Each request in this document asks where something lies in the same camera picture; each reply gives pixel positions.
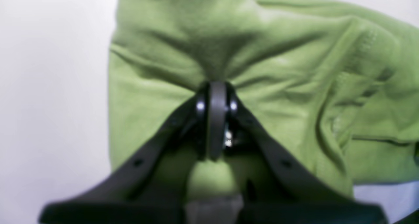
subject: green cloth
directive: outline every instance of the green cloth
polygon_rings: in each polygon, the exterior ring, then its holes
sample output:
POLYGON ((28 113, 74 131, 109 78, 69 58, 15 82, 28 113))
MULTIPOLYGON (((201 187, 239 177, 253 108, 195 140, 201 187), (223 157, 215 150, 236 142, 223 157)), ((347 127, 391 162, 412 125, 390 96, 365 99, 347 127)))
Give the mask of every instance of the green cloth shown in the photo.
MULTIPOLYGON (((268 133, 344 196, 354 184, 419 180, 419 30, 331 0, 119 0, 112 171, 214 80, 231 82, 268 133)), ((198 163, 188 199, 267 179, 259 157, 238 160, 198 163)))

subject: white background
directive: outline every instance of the white background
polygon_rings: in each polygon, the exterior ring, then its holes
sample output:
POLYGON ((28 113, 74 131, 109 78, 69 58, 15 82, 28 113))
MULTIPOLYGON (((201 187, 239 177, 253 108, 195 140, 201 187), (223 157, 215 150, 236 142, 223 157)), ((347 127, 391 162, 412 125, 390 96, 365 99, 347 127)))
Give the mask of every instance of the white background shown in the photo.
MULTIPOLYGON (((342 0, 419 27, 419 0, 342 0)), ((108 46, 117 0, 0 0, 0 224, 110 173, 108 46)), ((419 208, 419 182, 356 187, 391 222, 419 208)))

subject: green fabric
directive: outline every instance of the green fabric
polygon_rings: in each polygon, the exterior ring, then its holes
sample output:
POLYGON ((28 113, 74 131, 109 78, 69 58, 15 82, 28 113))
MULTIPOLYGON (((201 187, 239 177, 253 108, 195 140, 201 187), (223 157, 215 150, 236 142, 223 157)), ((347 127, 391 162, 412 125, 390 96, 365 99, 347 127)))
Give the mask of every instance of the green fabric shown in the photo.
MULTIPOLYGON (((202 82, 220 80, 342 195, 352 198, 354 184, 419 180, 418 50, 417 28, 330 0, 119 0, 112 170, 202 82)), ((198 163, 188 199, 236 193, 247 177, 264 183, 263 169, 252 156, 198 163)))

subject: white wall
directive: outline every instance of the white wall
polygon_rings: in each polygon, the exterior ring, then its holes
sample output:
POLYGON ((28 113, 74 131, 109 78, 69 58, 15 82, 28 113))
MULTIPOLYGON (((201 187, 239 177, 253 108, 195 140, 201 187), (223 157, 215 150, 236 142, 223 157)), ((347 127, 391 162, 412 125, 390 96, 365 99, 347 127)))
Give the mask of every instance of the white wall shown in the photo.
MULTIPOLYGON (((419 0, 346 1, 418 24, 419 0)), ((116 4, 0 0, 0 224, 35 224, 45 203, 109 175, 107 49, 116 4)), ((417 187, 356 193, 382 203, 393 222, 419 207, 417 187)))

